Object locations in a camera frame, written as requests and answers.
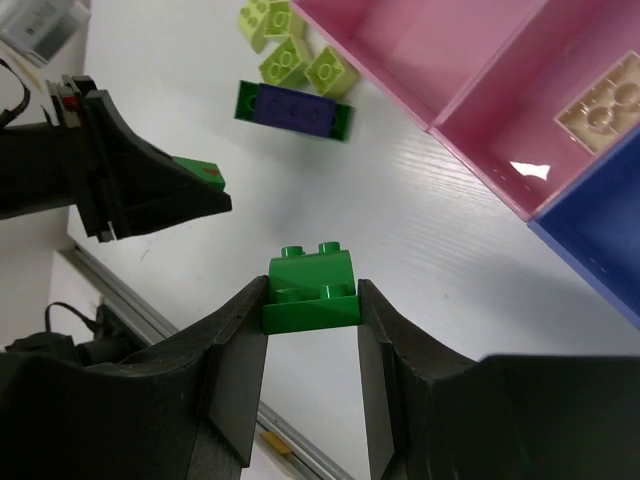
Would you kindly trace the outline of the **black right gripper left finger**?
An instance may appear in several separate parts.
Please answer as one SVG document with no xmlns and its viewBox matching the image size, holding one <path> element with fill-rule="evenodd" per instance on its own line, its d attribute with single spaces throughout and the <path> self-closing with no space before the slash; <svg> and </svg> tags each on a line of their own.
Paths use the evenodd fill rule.
<svg viewBox="0 0 640 480">
<path fill-rule="evenodd" d="M 242 470 L 250 464 L 268 345 L 262 332 L 268 299 L 268 278 L 258 276 L 217 311 L 124 360 L 202 362 L 190 470 Z"/>
</svg>

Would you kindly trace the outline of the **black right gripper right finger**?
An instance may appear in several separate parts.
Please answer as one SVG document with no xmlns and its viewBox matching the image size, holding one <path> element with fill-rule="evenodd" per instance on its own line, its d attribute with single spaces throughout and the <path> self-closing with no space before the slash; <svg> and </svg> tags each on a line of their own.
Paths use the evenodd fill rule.
<svg viewBox="0 0 640 480">
<path fill-rule="evenodd" d="M 370 280 L 358 282 L 357 328 L 373 478 L 432 478 L 435 382 L 475 364 L 404 317 Z"/>
</svg>

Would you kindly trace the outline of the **green stepped lego assembly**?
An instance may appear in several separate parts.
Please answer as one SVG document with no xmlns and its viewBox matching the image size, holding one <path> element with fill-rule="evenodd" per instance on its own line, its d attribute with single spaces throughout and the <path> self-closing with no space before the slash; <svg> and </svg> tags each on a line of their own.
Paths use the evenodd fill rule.
<svg viewBox="0 0 640 480">
<path fill-rule="evenodd" d="M 315 253 L 286 246 L 269 264 L 269 301 L 262 310 L 266 335 L 357 326 L 359 297 L 350 252 L 323 242 Z"/>
</svg>

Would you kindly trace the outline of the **green sloped lego piece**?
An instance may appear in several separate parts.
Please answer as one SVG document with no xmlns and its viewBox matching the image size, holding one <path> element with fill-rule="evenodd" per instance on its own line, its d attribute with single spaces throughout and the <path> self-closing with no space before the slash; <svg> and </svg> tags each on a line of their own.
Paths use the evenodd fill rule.
<svg viewBox="0 0 640 480">
<path fill-rule="evenodd" d="M 173 161 L 211 185 L 216 191 L 223 192 L 225 190 L 225 179 L 215 163 L 184 157 L 174 157 Z"/>
</svg>

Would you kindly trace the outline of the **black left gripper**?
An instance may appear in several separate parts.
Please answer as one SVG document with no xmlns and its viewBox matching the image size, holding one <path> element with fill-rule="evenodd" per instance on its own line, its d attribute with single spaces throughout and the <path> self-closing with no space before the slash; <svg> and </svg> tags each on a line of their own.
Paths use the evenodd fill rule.
<svg viewBox="0 0 640 480">
<path fill-rule="evenodd" d="M 1 218 L 76 206 L 101 242 L 232 210 L 231 197 L 129 127 L 88 76 L 47 84 L 54 112 L 13 126 L 31 99 L 1 112 Z M 97 101 L 99 100 L 99 120 Z"/>
</svg>

